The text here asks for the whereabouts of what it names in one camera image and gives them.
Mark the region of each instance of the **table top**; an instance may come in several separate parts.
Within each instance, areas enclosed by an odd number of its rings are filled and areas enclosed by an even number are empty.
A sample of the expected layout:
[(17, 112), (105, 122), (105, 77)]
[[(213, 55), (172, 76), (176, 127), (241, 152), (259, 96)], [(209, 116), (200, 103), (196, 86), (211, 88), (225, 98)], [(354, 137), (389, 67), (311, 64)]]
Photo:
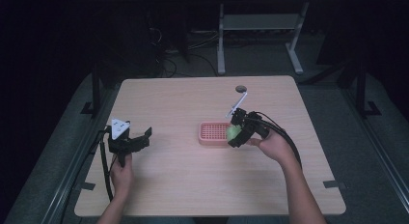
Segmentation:
[[(312, 193), (325, 214), (340, 214), (345, 204), (322, 151), (297, 86), (289, 76), (129, 79), (120, 88), (108, 124), (130, 121), (130, 135), (150, 126), (150, 146), (133, 154), (135, 184), (125, 215), (232, 216), (288, 214), (286, 184), (279, 164), (257, 147), (203, 146), (200, 123), (229, 122), (225, 115), (241, 97), (240, 108), (272, 118), (297, 146)], [(108, 152), (108, 162), (112, 155)], [(79, 216), (98, 216), (109, 199), (99, 151), (75, 207)]]

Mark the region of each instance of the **pink plastic container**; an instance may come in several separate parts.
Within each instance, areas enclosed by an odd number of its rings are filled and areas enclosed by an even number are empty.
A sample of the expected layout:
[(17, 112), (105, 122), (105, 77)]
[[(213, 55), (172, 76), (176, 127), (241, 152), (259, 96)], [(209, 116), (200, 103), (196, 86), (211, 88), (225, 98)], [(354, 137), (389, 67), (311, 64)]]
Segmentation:
[(226, 122), (203, 122), (199, 131), (199, 143), (207, 146), (228, 146), (226, 129), (230, 126)]

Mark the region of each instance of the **green object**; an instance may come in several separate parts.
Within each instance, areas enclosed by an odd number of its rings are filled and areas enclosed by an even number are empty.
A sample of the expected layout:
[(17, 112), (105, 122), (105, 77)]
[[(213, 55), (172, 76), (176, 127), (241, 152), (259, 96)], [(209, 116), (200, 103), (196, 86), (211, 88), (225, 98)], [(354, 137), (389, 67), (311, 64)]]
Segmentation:
[(241, 131), (241, 126), (229, 126), (226, 129), (226, 137), (228, 141), (231, 141), (232, 139), (234, 139), (235, 136), (237, 136), (238, 133), (240, 133), (240, 131)]

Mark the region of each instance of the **person's left hand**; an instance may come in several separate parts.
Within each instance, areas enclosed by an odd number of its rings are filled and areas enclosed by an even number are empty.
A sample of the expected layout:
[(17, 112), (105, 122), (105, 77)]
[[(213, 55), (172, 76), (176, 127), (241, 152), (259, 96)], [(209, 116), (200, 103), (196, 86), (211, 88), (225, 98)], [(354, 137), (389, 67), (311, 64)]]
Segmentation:
[(134, 175), (132, 170), (132, 154), (125, 156), (125, 165), (122, 168), (118, 158), (114, 155), (115, 161), (111, 168), (111, 181), (115, 187), (114, 198), (125, 201), (132, 189)]

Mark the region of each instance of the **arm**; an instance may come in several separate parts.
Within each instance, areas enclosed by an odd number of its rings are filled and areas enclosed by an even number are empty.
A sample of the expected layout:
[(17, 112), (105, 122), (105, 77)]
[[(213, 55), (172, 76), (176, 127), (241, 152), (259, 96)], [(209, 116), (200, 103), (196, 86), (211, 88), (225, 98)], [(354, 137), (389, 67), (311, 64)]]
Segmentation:
[(133, 184), (132, 154), (125, 156), (125, 166), (122, 168), (118, 159), (115, 158), (111, 168), (111, 180), (115, 188), (115, 195), (105, 212), (96, 222), (120, 223), (123, 216), (123, 208)]
[(250, 139), (268, 157), (276, 160), (286, 178), (290, 223), (326, 223), (295, 155), (286, 140), (273, 130), (264, 140)]

